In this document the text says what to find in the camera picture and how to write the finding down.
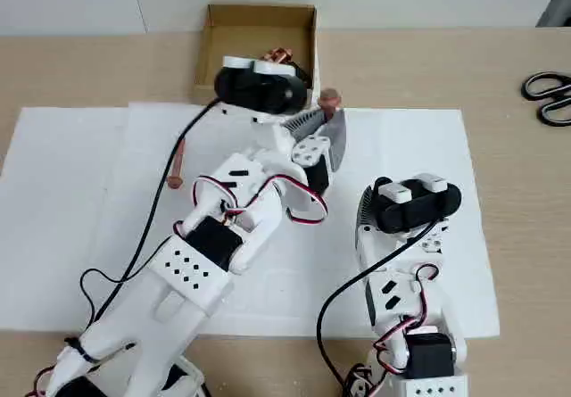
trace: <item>scissors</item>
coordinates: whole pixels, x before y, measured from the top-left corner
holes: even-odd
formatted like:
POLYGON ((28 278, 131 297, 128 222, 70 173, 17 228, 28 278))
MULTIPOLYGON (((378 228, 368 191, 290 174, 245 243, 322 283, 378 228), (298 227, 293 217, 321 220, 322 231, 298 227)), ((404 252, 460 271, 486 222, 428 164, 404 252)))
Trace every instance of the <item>scissors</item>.
POLYGON ((521 95, 529 101, 551 99, 537 109, 537 119, 552 127, 567 127, 571 125, 571 116, 566 119, 556 119, 553 111, 571 105, 571 77, 555 71, 544 71, 530 76, 521 86, 521 95), (534 92, 531 87, 537 80, 556 81, 556 87, 534 92))

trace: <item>table surface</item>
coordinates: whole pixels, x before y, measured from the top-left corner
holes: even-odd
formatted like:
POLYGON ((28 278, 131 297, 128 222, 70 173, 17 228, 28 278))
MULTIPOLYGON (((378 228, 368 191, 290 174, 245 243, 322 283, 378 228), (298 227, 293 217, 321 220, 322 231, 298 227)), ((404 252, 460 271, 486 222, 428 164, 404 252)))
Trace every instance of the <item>table surface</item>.
MULTIPOLYGON (((190 101, 198 41, 0 37, 0 154, 22 106, 190 101)), ((501 319, 501 337, 468 343, 471 394, 567 396, 571 129, 539 124, 518 89, 533 72, 571 71, 571 30, 321 31, 318 45, 322 86, 337 87, 346 106, 463 111, 501 319)), ((61 339, 0 333, 0 394, 28 391, 61 339)), ((327 343, 343 368, 368 346, 327 343)), ((215 397, 339 395, 313 340, 203 338, 188 355, 215 397)))

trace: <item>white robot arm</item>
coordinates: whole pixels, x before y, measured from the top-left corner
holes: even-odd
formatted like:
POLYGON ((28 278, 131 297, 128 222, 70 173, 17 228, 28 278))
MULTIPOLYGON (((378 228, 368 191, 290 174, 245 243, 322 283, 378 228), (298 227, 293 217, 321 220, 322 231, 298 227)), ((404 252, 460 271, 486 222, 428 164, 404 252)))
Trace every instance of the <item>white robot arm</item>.
POLYGON ((368 314, 379 335, 365 364, 347 377, 353 397, 466 397, 466 342, 445 292, 447 219, 459 189, 430 174, 401 183, 380 178, 361 197, 355 244, 360 269, 405 248, 363 278, 368 314))
POLYGON ((201 395, 203 375, 181 354, 284 214, 302 224, 326 217, 321 195, 344 152, 343 111, 333 119, 319 109, 252 124, 257 145, 194 182, 194 210, 175 224, 126 297, 67 340, 47 397, 201 395))

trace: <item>cardboard box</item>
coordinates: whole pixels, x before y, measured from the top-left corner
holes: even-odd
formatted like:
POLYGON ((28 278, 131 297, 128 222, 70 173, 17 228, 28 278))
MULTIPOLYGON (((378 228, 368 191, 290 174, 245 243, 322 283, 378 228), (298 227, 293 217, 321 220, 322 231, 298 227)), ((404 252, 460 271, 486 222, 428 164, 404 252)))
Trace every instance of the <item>cardboard box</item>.
POLYGON ((308 5, 210 4, 196 66, 193 102, 206 104, 224 55, 260 59, 275 47, 290 48, 294 61, 319 91, 315 27, 317 11, 308 5))

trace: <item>small copper object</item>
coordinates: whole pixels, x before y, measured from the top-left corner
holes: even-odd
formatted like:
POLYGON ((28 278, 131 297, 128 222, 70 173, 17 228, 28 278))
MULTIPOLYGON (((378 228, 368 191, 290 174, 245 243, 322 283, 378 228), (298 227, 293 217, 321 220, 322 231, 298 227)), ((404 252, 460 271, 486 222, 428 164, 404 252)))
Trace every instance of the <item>small copper object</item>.
POLYGON ((294 53, 291 49, 285 49, 284 47, 277 47, 271 51, 267 51, 261 59, 264 61, 275 62, 278 64, 288 64, 291 62, 294 53))
POLYGON ((170 175, 167 177, 167 185, 171 189, 178 189, 183 184, 183 179, 180 177, 180 171, 182 170, 182 157, 185 154, 185 139, 178 144, 177 152, 175 153, 175 159, 172 163, 172 169, 170 170, 170 175))
POLYGON ((325 118, 331 120, 337 108, 341 105, 341 96, 332 87, 327 87, 321 91, 318 99, 318 106, 325 113, 325 118))

